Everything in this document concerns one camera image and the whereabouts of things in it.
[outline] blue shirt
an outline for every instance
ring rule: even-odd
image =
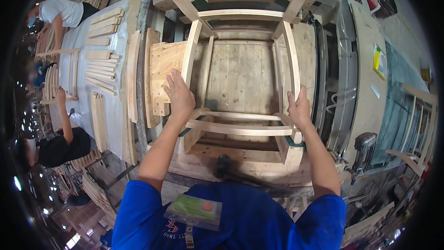
[[[219,231],[193,228],[195,249],[339,249],[344,201],[336,195],[314,200],[296,221],[258,188],[215,182],[185,194],[222,202]],[[113,250],[186,249],[185,224],[164,218],[160,193],[143,181],[126,185],[114,225]]]

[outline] white shirt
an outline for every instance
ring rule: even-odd
[[[45,0],[40,3],[39,19],[53,23],[60,14],[63,27],[77,27],[83,16],[83,4],[69,0]]]

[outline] ceiling light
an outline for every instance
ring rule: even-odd
[[[17,187],[17,189],[19,191],[22,191],[22,186],[20,185],[19,179],[17,178],[17,176],[14,176],[14,182],[15,182],[15,186]]]

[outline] id badge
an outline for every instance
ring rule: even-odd
[[[179,194],[163,216],[186,225],[219,231],[221,211],[221,202]]]

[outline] black shirt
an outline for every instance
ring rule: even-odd
[[[63,130],[53,133],[51,136],[40,140],[38,163],[54,168],[65,162],[88,155],[91,148],[91,138],[81,127],[72,129],[73,139],[68,145],[63,137]]]

